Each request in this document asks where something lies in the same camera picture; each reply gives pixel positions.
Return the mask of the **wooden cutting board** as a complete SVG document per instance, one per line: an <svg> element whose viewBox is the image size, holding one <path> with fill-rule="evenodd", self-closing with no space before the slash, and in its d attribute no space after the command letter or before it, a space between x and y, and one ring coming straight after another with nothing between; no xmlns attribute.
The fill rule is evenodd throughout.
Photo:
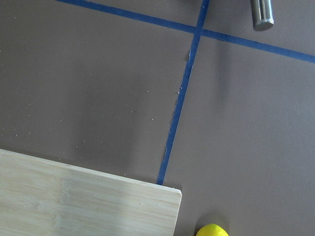
<svg viewBox="0 0 315 236"><path fill-rule="evenodd" d="M180 190L0 152L3 236L171 236Z"/></svg>

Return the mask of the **metal scoop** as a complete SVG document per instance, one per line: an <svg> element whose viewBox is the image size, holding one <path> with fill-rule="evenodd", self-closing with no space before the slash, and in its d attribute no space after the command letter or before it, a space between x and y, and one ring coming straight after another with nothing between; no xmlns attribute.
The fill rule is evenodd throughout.
<svg viewBox="0 0 315 236"><path fill-rule="evenodd" d="M271 0L251 0L253 29L264 31L274 25Z"/></svg>

